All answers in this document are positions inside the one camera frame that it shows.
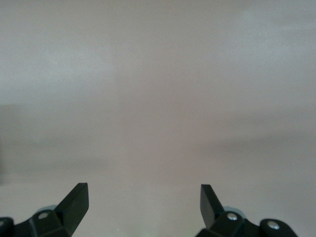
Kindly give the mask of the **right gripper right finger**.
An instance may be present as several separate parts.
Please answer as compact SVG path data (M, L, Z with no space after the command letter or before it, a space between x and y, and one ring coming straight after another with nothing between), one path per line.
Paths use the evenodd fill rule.
M251 223L238 212L226 211L209 184L200 187L200 212L205 224L198 237L295 237L297 234L285 222L263 219Z

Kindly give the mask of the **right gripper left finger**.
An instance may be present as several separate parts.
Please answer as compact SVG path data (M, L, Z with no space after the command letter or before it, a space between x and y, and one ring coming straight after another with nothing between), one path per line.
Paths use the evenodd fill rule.
M78 183L56 206L42 208L29 219L15 224L0 218L2 237L71 237L89 208L88 184Z

